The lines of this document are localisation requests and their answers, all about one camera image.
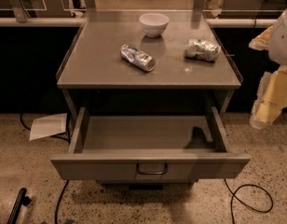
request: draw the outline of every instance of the black cable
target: black cable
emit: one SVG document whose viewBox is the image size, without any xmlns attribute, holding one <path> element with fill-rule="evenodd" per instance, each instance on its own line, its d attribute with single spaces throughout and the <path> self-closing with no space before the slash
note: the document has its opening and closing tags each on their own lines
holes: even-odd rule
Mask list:
<svg viewBox="0 0 287 224">
<path fill-rule="evenodd" d="M 243 205 L 247 206 L 248 208 L 252 209 L 253 211 L 255 212 L 258 212 L 258 213 L 268 213 L 270 212 L 272 209 L 273 209 L 273 206 L 274 206 L 274 202 L 273 202 L 273 199 L 272 199 L 272 196 L 268 193 L 267 190 L 265 190 L 264 188 L 260 187 L 260 186 L 257 186 L 255 184 L 244 184 L 244 185 L 241 185 L 239 186 L 234 192 L 230 189 L 230 187 L 228 186 L 226 180 L 225 180 L 225 184 L 228 188 L 228 190 L 230 191 L 230 193 L 232 194 L 232 197 L 231 197 L 231 201 L 230 201 L 230 212 L 231 212 L 231 218 L 232 218 L 232 223 L 235 224 L 235 217 L 234 217 L 234 211 L 233 211 L 233 202 L 234 202 L 234 198 L 236 198 L 240 203 L 242 203 Z M 242 201 L 240 198 L 238 198 L 236 196 L 236 193 L 244 188 L 244 187 L 253 187 L 253 188 L 257 188 L 257 189 L 261 189 L 263 190 L 266 195 L 269 197 L 270 201 L 271 201 L 271 206 L 267 209 L 267 210 L 258 210 L 254 207 L 251 207 L 249 206 L 248 204 L 246 204 L 244 201 Z"/>
<path fill-rule="evenodd" d="M 52 135 L 50 137 L 56 138 L 56 139 L 61 139 L 61 140 L 66 141 L 66 142 L 68 142 L 70 144 L 69 138 L 61 137 L 61 136 L 58 136 L 58 135 Z"/>
<path fill-rule="evenodd" d="M 253 28 L 256 28 L 257 20 L 256 20 L 256 18 L 253 18 L 253 19 L 254 19 L 254 25 L 253 25 Z"/>
<path fill-rule="evenodd" d="M 54 223 L 55 224 L 58 224 L 59 206 L 60 206 L 60 203 L 61 203 L 61 200 L 62 200 L 62 195 L 66 191 L 66 188 L 67 188 L 68 184 L 69 184 L 69 180 L 67 180 L 65 185 L 63 186 L 62 191 L 61 191 L 61 195 L 60 195 L 59 200 L 58 200 L 57 205 L 56 205 L 56 211 L 54 213 Z"/>
<path fill-rule="evenodd" d="M 25 129 L 27 129 L 28 131 L 31 131 L 31 129 L 30 129 L 28 126 L 26 126 L 25 123 L 23 122 L 22 116 L 23 116 L 23 114 L 20 113 L 20 122 L 21 122 L 22 126 L 23 126 Z"/>
</svg>

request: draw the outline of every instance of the white paper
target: white paper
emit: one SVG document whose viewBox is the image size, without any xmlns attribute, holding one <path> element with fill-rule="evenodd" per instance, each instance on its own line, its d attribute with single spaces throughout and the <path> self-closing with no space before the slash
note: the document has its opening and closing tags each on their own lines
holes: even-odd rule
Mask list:
<svg viewBox="0 0 287 224">
<path fill-rule="evenodd" d="M 66 120 L 66 113 L 34 119 L 30 132 L 30 141 L 64 133 L 66 131 Z"/>
</svg>

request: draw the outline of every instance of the black cabinet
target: black cabinet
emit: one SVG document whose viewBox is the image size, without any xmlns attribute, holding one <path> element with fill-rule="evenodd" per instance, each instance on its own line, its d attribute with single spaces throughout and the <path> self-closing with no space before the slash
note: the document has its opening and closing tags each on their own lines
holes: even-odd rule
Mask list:
<svg viewBox="0 0 287 224">
<path fill-rule="evenodd" d="M 77 27 L 0 27 L 0 113 L 67 110 L 55 75 Z"/>
</svg>

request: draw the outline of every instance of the electrical cord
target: electrical cord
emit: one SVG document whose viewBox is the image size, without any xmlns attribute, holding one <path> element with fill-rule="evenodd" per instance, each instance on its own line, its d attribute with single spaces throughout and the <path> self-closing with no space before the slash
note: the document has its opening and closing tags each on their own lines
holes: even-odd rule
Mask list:
<svg viewBox="0 0 287 224">
<path fill-rule="evenodd" d="M 63 186 L 62 191 L 61 191 L 61 195 L 60 195 L 59 200 L 58 200 L 58 202 L 57 202 L 56 211 L 55 211 L 55 213 L 54 213 L 54 223 L 55 223 L 55 224 L 58 224 L 58 223 L 59 223 L 59 222 L 58 222 L 59 206 L 60 206 L 60 203 L 61 203 L 61 200 L 62 200 L 62 195 L 63 195 L 63 193 L 66 191 L 68 184 L 69 184 L 69 180 L 67 180 L 66 183 L 65 183 L 65 185 Z"/>
<path fill-rule="evenodd" d="M 233 211 L 233 202 L 234 202 L 234 198 L 236 198 L 240 203 L 242 203 L 243 205 L 247 206 L 248 208 L 252 209 L 253 211 L 255 212 L 258 212 L 258 213 L 268 213 L 270 212 L 272 209 L 273 209 L 273 206 L 274 206 L 274 202 L 273 202 L 273 199 L 272 199 L 272 196 L 268 193 L 267 190 L 265 190 L 264 188 L 260 187 L 260 186 L 257 186 L 255 184 L 244 184 L 244 185 L 241 185 L 239 186 L 234 192 L 230 189 L 230 187 L 228 186 L 226 180 L 224 179 L 225 181 L 225 185 L 226 187 L 228 188 L 228 190 L 230 191 L 230 193 L 232 194 L 232 197 L 231 197 L 231 201 L 230 201 L 230 212 L 231 212 L 231 218 L 232 218 L 232 223 L 235 224 L 235 216 L 234 216 L 234 211 Z M 257 189 L 261 189 L 265 192 L 265 194 L 269 197 L 270 201 L 271 201 L 271 206 L 267 209 L 267 210 L 259 210 L 259 209 L 256 209 L 254 207 L 251 207 L 249 206 L 248 204 L 246 204 L 244 201 L 242 201 L 240 198 L 238 198 L 236 196 L 236 193 L 244 188 L 244 187 L 253 187 L 253 188 L 257 188 Z"/>
<path fill-rule="evenodd" d="M 29 128 L 29 127 L 24 123 L 22 116 L 23 116 L 23 114 L 20 113 L 20 122 L 21 122 L 22 126 L 23 126 L 25 129 L 31 131 L 31 128 Z M 66 131 L 66 132 L 68 132 L 68 139 L 66 139 L 66 138 L 64 138 L 64 137 L 57 136 L 57 135 L 53 135 L 53 136 L 50 136 L 50 137 L 64 140 L 64 141 L 68 142 L 69 145 L 70 145 L 71 139 L 70 139 L 70 132 L 69 132 L 68 126 L 69 126 L 69 122 L 67 122 L 67 124 L 66 124 L 66 127 L 67 127 L 67 129 L 66 129 L 67 131 Z M 56 205 L 56 210 L 55 210 L 55 214 L 54 214 L 54 222 L 55 222 L 55 224 L 58 224 L 59 206 L 60 206 L 60 203 L 61 203 L 61 200 L 62 200 L 63 193 L 66 191 L 66 188 L 67 188 L 68 184 L 69 184 L 69 180 L 67 180 L 66 183 L 65 183 L 65 185 L 63 186 L 63 189 L 62 189 L 62 191 L 61 191 L 61 195 L 60 195 L 59 200 L 58 200 L 57 205 Z"/>
<path fill-rule="evenodd" d="M 253 18 L 253 20 L 254 20 L 254 24 L 253 24 L 253 28 L 256 28 L 256 23 L 257 23 L 257 20 L 256 20 L 256 17 L 255 18 Z"/>
</svg>

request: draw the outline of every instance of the drawer handle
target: drawer handle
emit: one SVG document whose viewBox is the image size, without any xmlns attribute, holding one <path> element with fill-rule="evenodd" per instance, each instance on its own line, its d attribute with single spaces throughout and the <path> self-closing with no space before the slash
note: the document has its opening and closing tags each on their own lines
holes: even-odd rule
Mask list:
<svg viewBox="0 0 287 224">
<path fill-rule="evenodd" d="M 140 164 L 136 164 L 136 172 L 139 173 L 140 175 L 164 175 L 169 171 L 168 164 L 164 164 L 164 170 L 159 171 L 159 172 L 143 172 L 140 169 Z"/>
</svg>

